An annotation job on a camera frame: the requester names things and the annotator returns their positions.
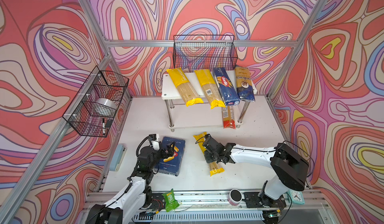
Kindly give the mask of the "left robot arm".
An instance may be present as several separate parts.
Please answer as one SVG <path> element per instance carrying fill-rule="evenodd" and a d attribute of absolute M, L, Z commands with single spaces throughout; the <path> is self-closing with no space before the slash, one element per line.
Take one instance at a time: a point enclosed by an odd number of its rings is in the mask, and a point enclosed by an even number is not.
<path fill-rule="evenodd" d="M 162 148 L 160 141 L 152 141 L 149 146 L 137 148 L 137 163 L 128 184 L 103 205 L 94 205 L 87 216 L 87 224 L 127 224 L 141 208 L 152 203 L 150 183 L 154 177 L 154 167 L 162 159 L 173 157 L 176 143 L 173 141 Z"/>

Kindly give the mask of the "clear blue spaghetti bag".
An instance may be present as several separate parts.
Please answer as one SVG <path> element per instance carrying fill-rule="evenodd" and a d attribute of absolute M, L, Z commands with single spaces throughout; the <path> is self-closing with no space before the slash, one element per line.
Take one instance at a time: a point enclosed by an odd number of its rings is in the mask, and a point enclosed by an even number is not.
<path fill-rule="evenodd" d="M 245 102 L 255 102 L 251 74 L 248 68 L 235 66 L 236 85 L 239 99 Z"/>

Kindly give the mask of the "blue Barilla spaghetti box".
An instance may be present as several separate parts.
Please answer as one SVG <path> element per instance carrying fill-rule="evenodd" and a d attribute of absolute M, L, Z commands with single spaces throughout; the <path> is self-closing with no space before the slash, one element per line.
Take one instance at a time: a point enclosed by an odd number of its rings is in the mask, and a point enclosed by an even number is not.
<path fill-rule="evenodd" d="M 223 67 L 213 69 L 215 81 L 218 84 L 219 92 L 226 106 L 234 106 L 240 103 L 240 98 L 231 82 L 227 71 Z"/>

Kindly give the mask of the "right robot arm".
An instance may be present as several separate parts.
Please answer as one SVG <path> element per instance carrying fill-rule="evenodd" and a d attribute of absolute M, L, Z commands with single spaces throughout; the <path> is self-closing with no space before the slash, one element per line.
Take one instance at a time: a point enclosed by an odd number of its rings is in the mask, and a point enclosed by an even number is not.
<path fill-rule="evenodd" d="M 284 193 L 290 190 L 302 192 L 305 189 L 309 163 L 285 143 L 268 148 L 235 143 L 222 145 L 206 134 L 202 146 L 206 149 L 204 155 L 208 163 L 251 163 L 274 170 L 273 178 L 264 183 L 256 197 L 258 206 L 277 207 Z"/>

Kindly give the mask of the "yellow Pastatime spaghetti bag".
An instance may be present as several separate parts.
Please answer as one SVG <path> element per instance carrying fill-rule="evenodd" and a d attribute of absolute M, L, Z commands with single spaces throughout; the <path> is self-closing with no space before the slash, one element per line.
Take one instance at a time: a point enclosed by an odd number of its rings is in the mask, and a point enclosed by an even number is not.
<path fill-rule="evenodd" d="M 182 97 L 182 100 L 185 102 L 186 107 L 203 103 L 202 98 L 200 98 L 181 68 L 168 69 L 167 73 L 170 75 L 171 80 Z"/>
<path fill-rule="evenodd" d="M 213 176 L 213 175 L 216 175 L 216 174 L 220 174 L 220 173 L 223 173 L 225 170 L 221 167 L 221 165 L 215 161 L 211 161 L 209 162 L 209 152 L 207 151 L 207 149 L 203 146 L 206 138 L 205 136 L 207 135 L 207 132 L 203 132 L 201 134 L 198 134 L 198 135 L 194 135 L 194 138 L 196 140 L 195 144 L 198 144 L 204 157 L 205 157 L 205 160 L 207 162 L 207 164 L 209 165 L 209 168 L 210 168 L 210 176 Z"/>

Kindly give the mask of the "blue Barilla rigatoni box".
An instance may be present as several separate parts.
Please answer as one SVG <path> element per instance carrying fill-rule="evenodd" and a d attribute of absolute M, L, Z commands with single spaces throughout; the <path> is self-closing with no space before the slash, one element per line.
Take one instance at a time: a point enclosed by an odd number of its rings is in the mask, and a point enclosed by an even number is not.
<path fill-rule="evenodd" d="M 162 140 L 163 149 L 167 149 L 167 146 L 171 145 L 173 142 L 175 143 L 174 155 L 161 159 L 153 169 L 155 173 L 168 174 L 176 177 L 179 175 L 185 153 L 186 141 L 165 136 Z"/>

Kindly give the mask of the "red spaghetti bag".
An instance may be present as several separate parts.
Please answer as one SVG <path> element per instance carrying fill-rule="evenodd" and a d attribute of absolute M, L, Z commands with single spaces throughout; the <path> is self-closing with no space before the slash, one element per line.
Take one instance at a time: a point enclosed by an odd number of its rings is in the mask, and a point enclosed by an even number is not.
<path fill-rule="evenodd" d="M 233 106 L 226 106 L 222 108 L 223 128 L 236 129 L 235 112 Z"/>

